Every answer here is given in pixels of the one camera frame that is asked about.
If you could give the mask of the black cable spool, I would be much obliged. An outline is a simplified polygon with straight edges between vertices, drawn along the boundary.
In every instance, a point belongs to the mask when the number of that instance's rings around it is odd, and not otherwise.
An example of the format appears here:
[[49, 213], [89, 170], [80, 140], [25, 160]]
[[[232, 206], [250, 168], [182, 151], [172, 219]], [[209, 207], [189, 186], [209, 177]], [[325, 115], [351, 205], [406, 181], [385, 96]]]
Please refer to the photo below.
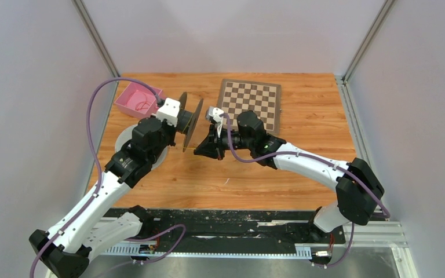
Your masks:
[[200, 99], [194, 112], [190, 112], [185, 109], [188, 94], [183, 92], [178, 101], [181, 103], [180, 111], [178, 113], [177, 132], [185, 135], [182, 151], [185, 152], [188, 149], [189, 142], [194, 134], [199, 115], [201, 113], [204, 99]]

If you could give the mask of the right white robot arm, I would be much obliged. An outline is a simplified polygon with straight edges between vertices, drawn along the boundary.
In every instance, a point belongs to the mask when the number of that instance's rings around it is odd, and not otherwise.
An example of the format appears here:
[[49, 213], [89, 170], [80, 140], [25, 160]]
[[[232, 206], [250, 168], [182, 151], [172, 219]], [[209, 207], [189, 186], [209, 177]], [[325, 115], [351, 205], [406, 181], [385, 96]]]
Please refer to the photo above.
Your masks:
[[268, 133], [253, 111], [238, 115], [236, 130], [223, 126], [230, 124], [231, 119], [220, 108], [210, 107], [206, 118], [211, 123], [209, 133], [194, 150], [195, 155], [222, 160], [230, 151], [242, 163], [296, 173], [335, 192], [337, 200], [319, 207], [309, 220], [307, 228], [312, 240], [324, 241], [333, 229], [343, 224], [365, 226], [378, 215], [377, 208], [382, 210], [383, 218], [390, 217], [381, 201], [384, 188], [365, 160], [335, 160], [300, 149]]

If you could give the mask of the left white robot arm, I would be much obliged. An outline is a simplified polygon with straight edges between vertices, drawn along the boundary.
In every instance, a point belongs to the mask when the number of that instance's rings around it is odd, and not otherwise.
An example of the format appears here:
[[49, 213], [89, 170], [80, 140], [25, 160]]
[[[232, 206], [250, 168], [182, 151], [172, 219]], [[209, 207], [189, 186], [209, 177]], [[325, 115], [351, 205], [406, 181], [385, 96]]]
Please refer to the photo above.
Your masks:
[[139, 121], [127, 140], [104, 169], [96, 184], [58, 223], [37, 229], [29, 242], [35, 251], [29, 276], [43, 263], [57, 277], [79, 277], [89, 264], [117, 243], [150, 240], [153, 217], [141, 206], [131, 207], [116, 220], [95, 229], [103, 215], [129, 193], [159, 162], [179, 131], [175, 116], [151, 116]]

